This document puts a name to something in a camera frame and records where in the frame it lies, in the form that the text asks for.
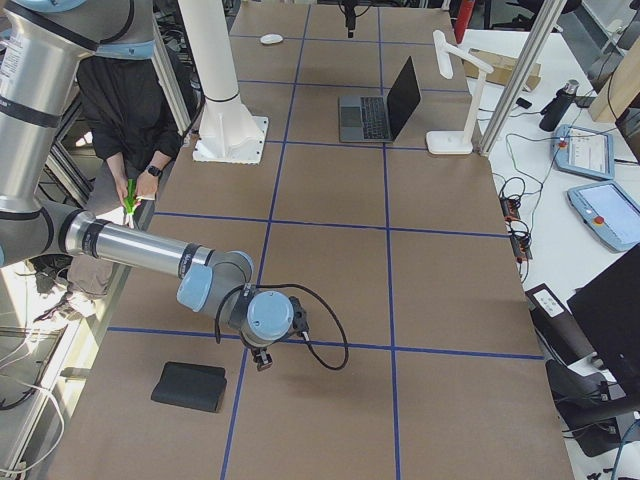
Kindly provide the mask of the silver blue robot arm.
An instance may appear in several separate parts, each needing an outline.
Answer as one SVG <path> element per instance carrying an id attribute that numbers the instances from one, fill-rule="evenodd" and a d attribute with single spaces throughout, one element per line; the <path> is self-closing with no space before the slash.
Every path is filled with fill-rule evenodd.
<path id="1" fill-rule="evenodd" d="M 178 301 L 236 330 L 259 369 L 292 326 L 278 287 L 252 283 L 243 252 L 152 235 L 39 201 L 38 180 L 54 143 L 79 62 L 92 55 L 149 59 L 179 123 L 184 105 L 149 1 L 9 1 L 11 35 L 1 65 L 1 262 L 46 253 L 100 258 L 178 277 Z"/>

